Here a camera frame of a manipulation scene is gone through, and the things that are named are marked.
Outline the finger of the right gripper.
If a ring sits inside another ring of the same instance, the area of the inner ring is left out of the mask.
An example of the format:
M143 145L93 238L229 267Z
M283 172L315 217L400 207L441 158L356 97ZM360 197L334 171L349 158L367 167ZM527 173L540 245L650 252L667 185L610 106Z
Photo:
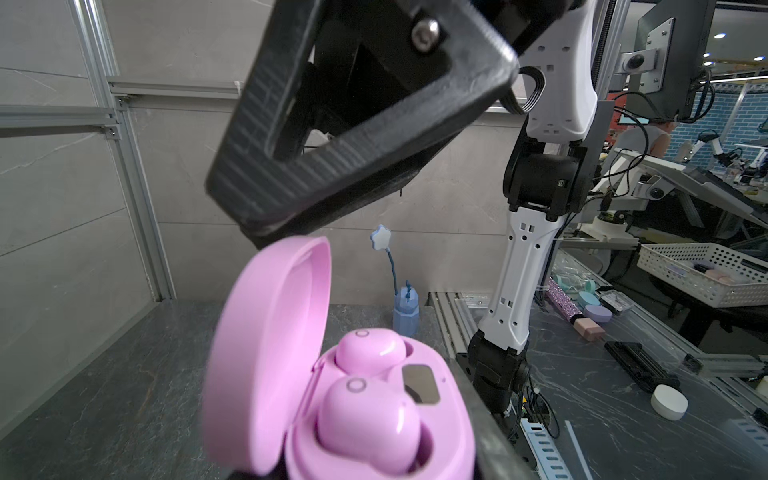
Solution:
M511 86L510 1L278 1L206 179L258 248L407 185Z

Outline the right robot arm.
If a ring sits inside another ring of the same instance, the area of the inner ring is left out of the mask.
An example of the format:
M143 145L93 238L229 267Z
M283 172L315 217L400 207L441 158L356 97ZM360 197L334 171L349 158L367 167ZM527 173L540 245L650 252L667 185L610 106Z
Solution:
M518 408L530 309L596 178L593 1L278 1L206 179L257 247L407 185L491 105L522 114L507 250L468 347L488 409Z

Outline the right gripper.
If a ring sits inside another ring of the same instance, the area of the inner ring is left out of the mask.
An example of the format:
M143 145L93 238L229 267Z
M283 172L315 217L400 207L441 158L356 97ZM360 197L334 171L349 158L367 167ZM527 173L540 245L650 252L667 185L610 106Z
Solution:
M473 53L500 57L524 54L554 26L594 17L593 1L471 1L488 24L483 42L472 42Z

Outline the purple earbud case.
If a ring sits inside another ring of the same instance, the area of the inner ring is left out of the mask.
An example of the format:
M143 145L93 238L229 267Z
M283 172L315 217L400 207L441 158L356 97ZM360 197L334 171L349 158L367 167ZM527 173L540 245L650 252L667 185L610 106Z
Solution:
M446 360L400 335L406 359L375 376L350 375L322 346L331 291L324 237L295 236L257 253L223 307L207 362L201 424L208 457L257 476L283 467L291 479L469 479L475 438ZM400 475L326 450L317 413L333 383L377 379L405 391L421 419L415 461Z

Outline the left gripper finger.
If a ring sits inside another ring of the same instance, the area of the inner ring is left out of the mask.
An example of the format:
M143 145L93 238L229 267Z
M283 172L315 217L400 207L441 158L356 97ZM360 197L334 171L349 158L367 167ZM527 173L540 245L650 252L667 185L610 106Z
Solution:
M515 452L491 413L459 365L449 369L467 408L475 438L475 465L472 479L530 479L537 475Z

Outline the purple earbud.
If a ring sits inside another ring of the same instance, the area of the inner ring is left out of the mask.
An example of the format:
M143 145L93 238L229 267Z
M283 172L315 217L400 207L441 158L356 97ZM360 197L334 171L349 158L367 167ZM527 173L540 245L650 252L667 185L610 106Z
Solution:
M318 408L316 426L326 450L390 475L410 469L421 441L413 399L377 379L350 377L333 383Z
M358 329L342 337L334 356L336 365L347 374L371 377L402 363L407 347L393 330Z

